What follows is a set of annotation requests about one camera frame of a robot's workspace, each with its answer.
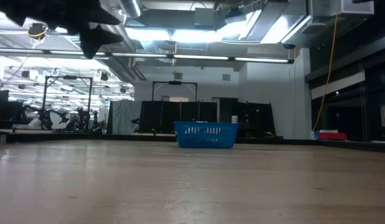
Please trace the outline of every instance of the gray curtain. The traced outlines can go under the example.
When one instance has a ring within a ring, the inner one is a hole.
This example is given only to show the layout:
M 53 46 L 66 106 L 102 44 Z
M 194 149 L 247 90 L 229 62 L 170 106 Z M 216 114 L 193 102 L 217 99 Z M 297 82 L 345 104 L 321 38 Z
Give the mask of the gray curtain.
M 138 124 L 131 120 L 140 118 L 141 101 L 121 100 L 112 102 L 112 133 L 132 134 Z

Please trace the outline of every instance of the air vent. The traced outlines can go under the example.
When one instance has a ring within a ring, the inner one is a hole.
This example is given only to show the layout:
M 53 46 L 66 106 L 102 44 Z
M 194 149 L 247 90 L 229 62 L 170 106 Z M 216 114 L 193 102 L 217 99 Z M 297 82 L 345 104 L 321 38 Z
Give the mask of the air vent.
M 231 75 L 230 74 L 223 74 L 223 81 L 231 81 Z
M 174 80 L 182 80 L 182 73 L 174 73 Z

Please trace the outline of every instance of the wooden table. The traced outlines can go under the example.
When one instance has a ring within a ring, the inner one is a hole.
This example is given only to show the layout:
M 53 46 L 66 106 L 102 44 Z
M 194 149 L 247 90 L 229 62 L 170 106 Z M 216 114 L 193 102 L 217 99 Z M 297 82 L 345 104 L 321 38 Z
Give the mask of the wooden table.
M 385 154 L 53 141 L 0 147 L 0 224 L 385 224 Z

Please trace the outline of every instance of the blue plastic basket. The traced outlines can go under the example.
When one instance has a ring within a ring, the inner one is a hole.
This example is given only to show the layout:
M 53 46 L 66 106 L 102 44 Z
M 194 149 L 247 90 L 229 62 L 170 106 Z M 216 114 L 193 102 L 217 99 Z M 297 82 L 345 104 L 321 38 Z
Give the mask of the blue plastic basket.
M 179 147 L 225 148 L 234 146 L 238 124 L 175 121 Z

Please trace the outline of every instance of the red object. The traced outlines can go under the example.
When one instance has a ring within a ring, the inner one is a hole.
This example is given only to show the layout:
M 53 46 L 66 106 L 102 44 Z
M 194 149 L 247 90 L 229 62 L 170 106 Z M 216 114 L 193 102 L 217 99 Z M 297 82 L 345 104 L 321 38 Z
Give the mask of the red object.
M 347 140 L 346 133 L 319 133 L 319 139 L 326 140 Z

